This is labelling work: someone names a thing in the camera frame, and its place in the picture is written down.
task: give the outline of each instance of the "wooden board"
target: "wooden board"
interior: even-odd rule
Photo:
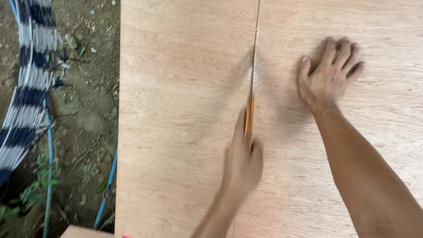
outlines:
[[[189,237],[246,103],[257,2],[121,2],[116,237]]]
[[[61,238],[113,238],[113,234],[69,225]]]
[[[115,237],[188,237],[246,102],[257,2],[121,4]],[[301,57],[316,63],[328,36],[358,42],[367,62],[341,110],[423,204],[422,4],[261,0],[254,134],[265,167],[234,237],[356,236],[295,84]]]
[[[422,13],[418,0],[261,0],[254,133],[266,161],[234,237],[357,236],[295,82],[301,58],[319,62],[329,36],[359,43],[367,62],[341,110],[423,204]]]

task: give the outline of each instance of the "soil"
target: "soil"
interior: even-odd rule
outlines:
[[[85,47],[80,58],[83,62],[69,61],[71,69],[67,71],[65,85],[54,91],[49,105],[50,117],[56,118],[52,131],[60,184],[52,196],[48,237],[60,237],[69,224],[94,226],[102,202],[102,194],[96,191],[108,179],[113,163],[118,139],[120,2],[53,0],[52,9],[62,39],[71,34],[78,49]],[[17,26],[8,1],[0,2],[0,32],[3,123],[14,90],[19,53]],[[66,47],[71,58],[77,58],[76,51]],[[1,187],[1,203],[17,198],[36,180],[39,155],[48,155],[46,138]],[[101,224],[114,213],[114,207],[112,193]],[[35,227],[37,236],[42,233],[42,225]],[[113,232],[114,223],[104,230]]]

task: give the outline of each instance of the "blue hose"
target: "blue hose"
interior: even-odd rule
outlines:
[[[50,125],[50,115],[49,115],[49,109],[46,105],[46,99],[43,100],[43,106],[45,109],[46,114],[46,121],[47,124]],[[52,129],[51,127],[47,131],[47,135],[49,137],[49,186],[47,189],[47,202],[46,202],[46,215],[44,218],[44,231],[43,231],[43,238],[47,238],[47,232],[49,229],[49,220],[50,220],[50,210],[52,206],[52,184],[50,183],[50,179],[52,177],[52,168],[53,168],[53,136],[52,136]]]
[[[99,213],[97,214],[96,222],[94,223],[94,230],[96,230],[100,225],[100,220],[102,218],[103,210],[104,210],[104,207],[106,206],[106,200],[110,196],[111,188],[112,188],[112,182],[113,182],[113,176],[115,175],[117,162],[118,162],[118,150],[116,149],[115,159],[113,160],[113,165],[112,165],[112,170],[110,171],[109,180],[107,182],[106,189],[104,190],[104,193],[103,193],[103,201],[102,201],[102,204],[100,206]]]
[[[16,20],[17,23],[19,23],[18,22],[18,12],[16,11],[15,4],[13,3],[13,0],[9,0],[9,2],[10,2],[10,6],[12,7],[13,15],[15,15],[15,20]]]

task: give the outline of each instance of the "hand saw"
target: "hand saw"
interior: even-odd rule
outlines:
[[[250,93],[247,99],[247,115],[245,117],[245,132],[244,141],[249,152],[251,152],[251,142],[253,139],[253,116],[254,116],[254,93],[253,93],[253,78],[254,78],[254,65],[255,65],[255,45],[257,42],[257,29],[258,29],[258,14],[260,11],[260,0],[258,0],[257,7],[257,22],[255,24],[254,46],[253,46],[253,60],[251,64],[251,80],[250,80]]]

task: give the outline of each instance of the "hand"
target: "hand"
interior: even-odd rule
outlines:
[[[326,50],[321,63],[313,74],[310,71],[310,59],[302,58],[299,69],[298,91],[301,99],[313,111],[316,108],[325,108],[335,105],[340,100],[348,86],[354,82],[365,68],[365,63],[355,65],[359,48],[356,44],[344,38],[336,56],[336,41],[327,40]]]
[[[225,151],[221,193],[234,202],[242,200],[257,186],[263,173],[263,146],[253,140],[251,153],[244,142],[245,109],[239,113],[232,144]]]

